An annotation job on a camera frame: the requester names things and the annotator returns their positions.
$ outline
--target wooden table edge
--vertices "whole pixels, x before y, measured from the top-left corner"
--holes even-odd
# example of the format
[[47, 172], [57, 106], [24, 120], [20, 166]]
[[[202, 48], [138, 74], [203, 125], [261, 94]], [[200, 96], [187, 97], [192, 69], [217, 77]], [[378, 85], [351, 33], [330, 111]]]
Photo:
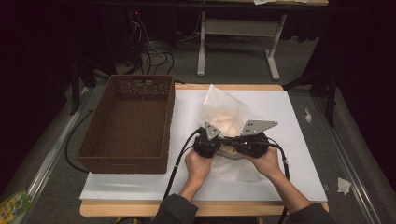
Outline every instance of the wooden table edge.
[[[84, 217], [155, 217], [161, 201], [82, 200]], [[262, 217], [281, 215], [282, 202], [192, 202], [198, 217]], [[321, 203], [329, 212], [329, 205]]]
[[[283, 91], [280, 85], [213, 84], [225, 91]], [[175, 84], [176, 90], [207, 90], [210, 84]]]

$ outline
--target paper scrap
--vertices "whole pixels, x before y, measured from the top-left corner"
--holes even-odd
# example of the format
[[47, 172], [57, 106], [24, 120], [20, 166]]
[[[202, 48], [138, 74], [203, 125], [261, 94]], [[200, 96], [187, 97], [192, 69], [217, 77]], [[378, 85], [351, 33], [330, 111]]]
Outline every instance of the paper scrap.
[[344, 195], [347, 195], [349, 193], [350, 186], [352, 186], [351, 183], [343, 178], [338, 177], [338, 193], [344, 193]]
[[0, 224], [7, 224], [32, 206], [25, 189], [20, 189], [0, 204]]
[[305, 120], [308, 121], [308, 123], [311, 123], [312, 120], [312, 115], [309, 112], [308, 108], [305, 109]]
[[269, 2], [277, 2], [277, 0], [253, 0], [255, 5], [262, 5]]

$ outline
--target white sheet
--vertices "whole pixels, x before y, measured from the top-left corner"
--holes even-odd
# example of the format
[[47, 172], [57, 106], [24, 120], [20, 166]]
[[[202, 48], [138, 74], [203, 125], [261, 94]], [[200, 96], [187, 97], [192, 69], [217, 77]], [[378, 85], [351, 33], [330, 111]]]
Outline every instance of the white sheet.
[[[318, 173], [312, 162], [300, 126], [285, 91], [227, 91], [245, 104], [257, 108], [264, 119], [278, 125], [265, 131], [285, 150], [290, 181], [310, 201], [327, 202]], [[198, 128], [198, 119], [207, 91], [177, 90], [171, 124], [169, 160], [165, 175], [89, 174], [81, 200], [161, 200], [177, 155], [190, 134]], [[188, 177], [182, 161], [171, 189], [178, 193]], [[209, 175], [195, 201], [281, 201], [274, 186], [264, 176], [259, 182], [237, 182]]]

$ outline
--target brown basket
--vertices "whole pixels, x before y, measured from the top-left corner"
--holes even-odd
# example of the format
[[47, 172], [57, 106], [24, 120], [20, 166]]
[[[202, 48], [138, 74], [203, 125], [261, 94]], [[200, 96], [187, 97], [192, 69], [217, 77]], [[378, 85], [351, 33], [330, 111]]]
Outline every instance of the brown basket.
[[78, 160], [95, 174], [164, 174], [175, 103], [172, 76], [111, 76]]

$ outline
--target gray carpet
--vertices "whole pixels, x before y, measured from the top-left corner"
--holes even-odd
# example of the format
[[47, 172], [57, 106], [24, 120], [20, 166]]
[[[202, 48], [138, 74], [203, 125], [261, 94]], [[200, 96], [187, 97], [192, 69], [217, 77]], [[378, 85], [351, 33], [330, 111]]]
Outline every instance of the gray carpet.
[[[221, 40], [213, 40], [208, 43], [206, 50], [205, 77], [197, 77], [198, 47], [179, 44], [177, 48], [163, 46], [159, 51], [169, 51], [175, 58], [172, 75], [180, 81], [187, 83], [240, 83], [240, 84], [286, 84], [299, 77], [304, 71], [306, 62], [316, 44], [315, 41], [298, 43], [295, 39], [280, 41], [276, 52], [276, 63], [281, 80], [273, 82], [269, 75], [268, 65], [263, 57], [263, 46], [270, 43], [270, 39], [252, 39], [235, 37], [232, 41], [221, 48], [224, 44]], [[171, 66], [170, 63], [161, 65], [156, 70], [157, 74], [166, 74]], [[145, 64], [144, 73], [148, 71]], [[105, 80], [98, 79], [99, 83], [91, 91], [87, 103], [81, 108], [80, 119], [90, 109], [95, 109], [104, 89]], [[323, 185], [330, 187], [326, 191], [329, 199], [330, 213], [337, 223], [371, 223], [361, 211], [359, 201], [354, 192], [348, 195], [337, 193], [337, 177], [346, 178], [336, 146], [332, 140], [326, 123], [320, 119], [320, 109], [314, 104], [307, 91], [290, 91], [290, 100], [296, 113], [296, 117], [302, 128], [305, 141], [310, 150], [318, 175]], [[339, 133], [343, 145], [348, 148], [348, 154], [352, 158], [353, 166], [358, 171], [359, 177], [369, 192], [375, 211], [384, 223], [396, 223], [392, 213], [395, 211], [394, 191], [383, 174], [380, 172], [370, 152], [361, 139], [359, 130], [350, 117], [347, 107], [338, 92], [335, 107], [335, 130]], [[308, 108], [312, 113], [313, 120], [308, 123], [304, 119], [304, 109]], [[42, 137], [37, 141], [31, 153], [9, 184], [2, 195], [2, 199], [20, 188], [28, 188], [35, 177], [42, 161], [49, 149], [55, 144], [57, 136], [62, 131], [69, 118], [71, 101], [68, 101], [64, 110], [51, 123]], [[81, 126], [73, 134], [69, 142], [70, 158], [74, 159], [79, 151], [84, 133], [88, 129], [89, 119], [84, 120]], [[290, 167], [291, 174], [298, 172]], [[64, 153], [54, 167], [51, 176], [38, 198], [30, 216], [25, 223], [116, 223], [115, 218], [86, 218], [79, 214], [79, 194], [84, 186], [85, 174], [70, 167]], [[266, 224], [277, 223], [278, 217], [266, 217]]]

